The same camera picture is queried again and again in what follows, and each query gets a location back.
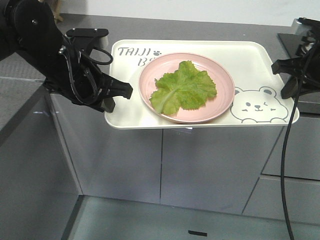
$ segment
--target gray countertop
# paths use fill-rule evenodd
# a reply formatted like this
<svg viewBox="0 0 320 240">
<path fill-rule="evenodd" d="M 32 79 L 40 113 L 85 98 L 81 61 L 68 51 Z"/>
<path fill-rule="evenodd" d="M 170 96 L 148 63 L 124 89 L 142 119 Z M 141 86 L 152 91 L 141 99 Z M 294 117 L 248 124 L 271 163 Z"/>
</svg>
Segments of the gray countertop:
<svg viewBox="0 0 320 240">
<path fill-rule="evenodd" d="M 109 30 L 107 51 L 123 39 L 154 40 L 204 40 L 204 41 L 252 41 L 262 45 L 271 60 L 287 59 L 288 55 L 280 43 L 277 33 L 288 33 L 287 26 L 267 26 L 253 24 L 193 22 L 177 20 L 158 20 L 111 16 L 91 16 L 62 14 L 64 21 L 58 28 L 64 34 L 72 28 L 104 28 Z M 102 67 L 105 73 L 109 68 Z M 27 100 L 36 92 L 45 77 L 26 63 L 20 56 L 12 56 L 0 62 L 0 133 Z M 306 97 L 306 108 L 317 108 L 318 103 Z"/>
</svg>

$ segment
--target paw print logo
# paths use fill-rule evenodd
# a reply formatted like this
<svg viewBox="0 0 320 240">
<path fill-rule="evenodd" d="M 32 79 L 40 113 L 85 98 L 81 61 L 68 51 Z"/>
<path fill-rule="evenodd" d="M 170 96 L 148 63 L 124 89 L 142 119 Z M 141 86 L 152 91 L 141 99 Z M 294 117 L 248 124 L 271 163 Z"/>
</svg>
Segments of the paw print logo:
<svg viewBox="0 0 320 240">
<path fill-rule="evenodd" d="M 162 53 L 160 51 L 153 51 L 153 55 L 160 56 Z"/>
</svg>

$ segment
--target pink plate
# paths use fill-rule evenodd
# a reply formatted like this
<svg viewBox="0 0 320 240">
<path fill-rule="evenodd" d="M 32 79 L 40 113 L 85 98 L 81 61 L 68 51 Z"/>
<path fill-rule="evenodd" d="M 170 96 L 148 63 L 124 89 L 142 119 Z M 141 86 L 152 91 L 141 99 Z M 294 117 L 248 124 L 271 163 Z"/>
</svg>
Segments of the pink plate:
<svg viewBox="0 0 320 240">
<path fill-rule="evenodd" d="M 155 79 L 160 79 L 165 73 L 173 73 L 182 61 L 192 61 L 198 70 L 207 71 L 215 83 L 217 95 L 197 110 L 180 108 L 175 115 L 158 114 L 149 101 L 151 94 L 157 90 Z M 193 53 L 170 53 L 157 57 L 142 70 L 139 92 L 145 104 L 161 117 L 177 123 L 196 124 L 212 120 L 229 109 L 235 96 L 235 84 L 229 73 L 212 59 Z"/>
</svg>

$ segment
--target black slot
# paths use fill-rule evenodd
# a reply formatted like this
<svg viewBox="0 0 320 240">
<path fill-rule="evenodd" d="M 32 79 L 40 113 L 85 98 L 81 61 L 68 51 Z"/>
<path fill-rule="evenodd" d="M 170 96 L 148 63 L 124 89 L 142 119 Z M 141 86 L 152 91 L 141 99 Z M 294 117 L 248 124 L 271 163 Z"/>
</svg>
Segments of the black slot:
<svg viewBox="0 0 320 240">
<path fill-rule="evenodd" d="M 206 233 L 206 232 L 188 230 L 188 233 L 191 234 L 191 235 L 208 237 L 208 233 Z"/>
</svg>

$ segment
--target bear ear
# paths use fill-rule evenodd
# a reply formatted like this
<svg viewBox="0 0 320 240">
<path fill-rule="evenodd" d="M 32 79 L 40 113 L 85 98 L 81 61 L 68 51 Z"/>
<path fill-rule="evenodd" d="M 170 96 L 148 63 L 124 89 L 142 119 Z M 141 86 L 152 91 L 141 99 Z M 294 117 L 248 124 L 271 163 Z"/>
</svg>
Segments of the bear ear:
<svg viewBox="0 0 320 240">
<path fill-rule="evenodd" d="M 240 92 L 243 92 L 243 90 L 240 87 L 235 87 L 234 88 L 234 95 L 237 95 Z"/>
<path fill-rule="evenodd" d="M 272 97 L 275 97 L 277 95 L 276 90 L 274 90 L 273 88 L 269 87 L 269 86 L 263 86 L 259 89 L 260 92 L 265 93 L 265 94 L 269 94 Z"/>
</svg>

